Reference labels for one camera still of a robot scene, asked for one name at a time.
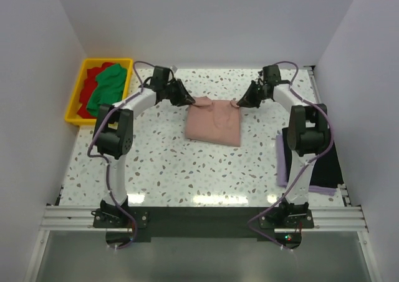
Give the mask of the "pink t shirt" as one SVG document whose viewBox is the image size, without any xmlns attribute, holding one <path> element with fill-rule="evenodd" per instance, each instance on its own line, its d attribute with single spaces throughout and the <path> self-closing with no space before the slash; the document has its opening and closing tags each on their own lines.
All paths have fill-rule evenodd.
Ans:
<svg viewBox="0 0 399 282">
<path fill-rule="evenodd" d="M 196 97 L 185 123 L 185 137 L 231 147 L 241 146 L 241 109 L 235 100 Z"/>
</svg>

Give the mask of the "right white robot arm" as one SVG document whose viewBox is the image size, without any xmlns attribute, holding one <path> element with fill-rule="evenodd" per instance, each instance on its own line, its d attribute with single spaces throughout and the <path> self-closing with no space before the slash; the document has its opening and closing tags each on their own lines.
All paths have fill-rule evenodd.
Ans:
<svg viewBox="0 0 399 282">
<path fill-rule="evenodd" d="M 307 213 L 314 163 L 332 148 L 334 135 L 326 106 L 313 103 L 294 90 L 293 83 L 299 68 L 295 66 L 291 80 L 283 80 L 280 64 L 277 62 L 263 67 L 259 77 L 251 82 L 238 101 L 238 106 L 258 108 L 262 101 L 271 99 L 289 112 L 287 144 L 292 152 L 289 181 L 280 199 L 261 215 L 275 210 L 279 223 L 290 228 L 300 220 L 300 215 Z"/>
</svg>

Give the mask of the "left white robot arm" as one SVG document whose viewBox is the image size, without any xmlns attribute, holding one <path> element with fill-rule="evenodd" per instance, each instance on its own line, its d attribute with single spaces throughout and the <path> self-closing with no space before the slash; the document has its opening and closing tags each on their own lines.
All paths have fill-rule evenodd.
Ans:
<svg viewBox="0 0 399 282">
<path fill-rule="evenodd" d="M 174 69 L 154 66 L 152 75 L 139 82 L 138 90 L 132 95 L 114 104 L 100 106 L 87 152 L 90 158 L 105 161 L 105 197 L 100 209 L 115 227 L 125 226 L 130 215 L 127 210 L 125 161 L 133 146 L 134 120 L 163 100 L 170 101 L 176 107 L 195 103 L 181 79 L 175 77 Z"/>
</svg>

